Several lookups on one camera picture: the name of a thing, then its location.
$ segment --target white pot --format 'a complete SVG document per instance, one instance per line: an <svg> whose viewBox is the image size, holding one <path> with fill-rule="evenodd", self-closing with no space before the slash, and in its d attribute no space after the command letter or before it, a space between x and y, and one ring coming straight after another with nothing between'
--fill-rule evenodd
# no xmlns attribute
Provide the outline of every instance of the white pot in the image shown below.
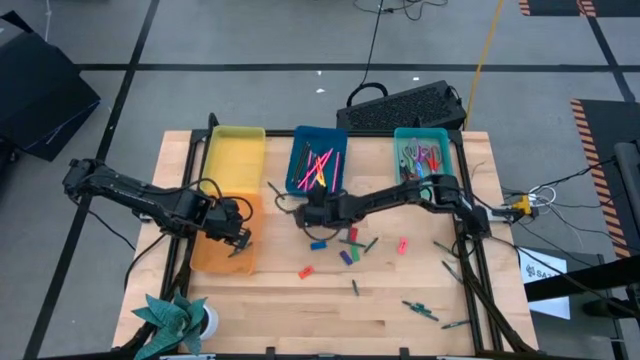
<svg viewBox="0 0 640 360"><path fill-rule="evenodd" d="M213 336L213 334L216 333L216 330L218 330L218 312L213 309L210 308L209 305L204 304L203 306L205 313L207 314L207 327L204 328L204 330L202 331L202 333L200 334L200 340L207 340L210 337Z"/></svg>

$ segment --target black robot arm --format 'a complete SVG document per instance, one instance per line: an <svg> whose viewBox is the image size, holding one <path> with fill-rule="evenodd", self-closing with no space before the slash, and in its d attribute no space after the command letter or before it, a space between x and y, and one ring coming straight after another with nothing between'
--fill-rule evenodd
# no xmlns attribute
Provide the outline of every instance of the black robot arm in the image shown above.
<svg viewBox="0 0 640 360"><path fill-rule="evenodd" d="M163 233L187 237L203 231L208 238L244 249L251 232L233 199L215 198L189 188L163 189L122 175L95 159L72 160L62 184L73 201L82 196L102 196L147 215Z"/></svg>
<svg viewBox="0 0 640 360"><path fill-rule="evenodd" d="M427 191L430 199L424 199ZM364 196L346 192L327 194L317 186L308 195L308 203L294 212L299 228L322 226L344 229L364 219L368 214L402 205L417 205L437 214L455 214L465 226L465 233L474 238L491 236L487 211L472 206L464 198L458 180L451 175L430 175L419 180L405 181L384 190Z"/></svg>

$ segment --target green pen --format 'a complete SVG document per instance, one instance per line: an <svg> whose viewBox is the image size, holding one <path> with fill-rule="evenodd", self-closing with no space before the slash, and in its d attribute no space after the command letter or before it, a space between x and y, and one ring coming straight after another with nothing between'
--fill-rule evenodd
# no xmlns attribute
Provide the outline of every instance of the green pen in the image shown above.
<svg viewBox="0 0 640 360"><path fill-rule="evenodd" d="M470 322L471 322L471 321L469 321L469 320L456 321L456 322L454 322L454 323L447 324L447 325L445 325L445 326L441 327L441 329L443 329L443 330L444 330L444 329L451 329L452 327L461 326L461 325L464 325L464 324L468 324L468 323L470 323Z"/></svg>

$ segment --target wooden tabletop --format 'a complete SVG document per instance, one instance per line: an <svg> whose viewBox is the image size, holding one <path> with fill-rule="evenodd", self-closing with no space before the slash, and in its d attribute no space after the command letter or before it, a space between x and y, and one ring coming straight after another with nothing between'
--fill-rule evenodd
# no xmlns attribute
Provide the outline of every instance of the wooden tabletop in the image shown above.
<svg viewBox="0 0 640 360"><path fill-rule="evenodd" d="M188 131L165 133L155 185L180 185L189 138ZM467 132L463 139L474 194L489 204L501 204L488 135ZM191 275L189 297L207 297L220 315L219 328L203 343L203 351L263 354L266 347L275 346L278 354L397 355L400 347L408 347L412 355L473 355L468 325L440 329L468 318L464 288L441 264L451 259L432 243L453 243L451 216L412 206L372 214L356 225L358 239L363 243L374 237L380 240L349 267L338 256L339 251L348 250L343 244L331 241L328 249L312 252L293 217L275 207L275 195L267 186L270 181L284 188L291 145L292 138L267 138L261 189L265 218L255 273ZM350 138L344 188L362 195L394 185L392 146L392 138ZM453 148L451 154L457 164ZM492 231L512 241L506 225L492 224ZM157 236L155 225L142 225L136 255ZM401 236L409 240L405 255L396 251ZM168 244L151 251L131 272L114 346L125 343L141 326L131 310L145 306L144 294L159 294ZM515 251L491 240L484 246L496 305L524 341L537 348ZM459 272L457 262L450 264ZM308 265L316 272L301 280L298 272ZM353 293L352 280L360 296ZM424 303L440 322L410 311L401 300ZM484 346L490 349L482 305L479 312Z"/></svg>

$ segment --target plastic bin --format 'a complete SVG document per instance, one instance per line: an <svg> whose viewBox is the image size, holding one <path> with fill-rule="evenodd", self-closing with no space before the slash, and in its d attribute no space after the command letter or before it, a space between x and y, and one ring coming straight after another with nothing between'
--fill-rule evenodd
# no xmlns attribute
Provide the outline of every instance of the plastic bin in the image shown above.
<svg viewBox="0 0 640 360"><path fill-rule="evenodd" d="M203 232L198 232L196 236L193 255L191 256L191 268L195 271L215 274L238 274L251 275L255 269L256 257L260 251L262 241L262 226L264 220L264 210L262 208L262 197L260 195L247 195L228 193L225 196L241 196L251 203L253 216L243 224L243 227L251 230L249 241L251 246L241 253L229 257L233 253L233 246L225 244L223 241L209 239ZM236 200L240 208L240 214L246 218L249 216L249 207L244 201Z"/></svg>
<svg viewBox="0 0 640 360"><path fill-rule="evenodd" d="M222 194L258 194L264 166L264 128L219 125L213 128L202 176L220 186ZM203 182L200 189L218 196L215 187Z"/></svg>
<svg viewBox="0 0 640 360"><path fill-rule="evenodd" d="M417 139L421 146L438 146L442 154L442 163L436 173L455 175L451 163L451 153L449 151L449 135L445 129L441 128L397 128L393 132L393 148L395 154L395 174L396 183L402 183L400 177L400 159L404 157L402 149L409 144L412 139ZM431 171L424 166L424 175L430 175Z"/></svg>
<svg viewBox="0 0 640 360"><path fill-rule="evenodd" d="M294 182L294 174L296 167L300 159L300 154L306 143L311 146L311 151L314 154L322 155L333 149L329 160L324 166L324 178L327 184L329 192L333 190L334 173L336 169L336 161L338 160L338 172L336 176L335 191L342 189L342 180L344 175L344 163L347 153L347 132L343 129L327 129L312 126L298 126L293 133L293 146L291 148L291 157L289 159L289 168L287 170L285 188L287 192L293 195L303 196L306 192L302 189L298 189L298 183ZM302 180L307 173L307 160L303 160L302 175L299 180Z"/></svg>

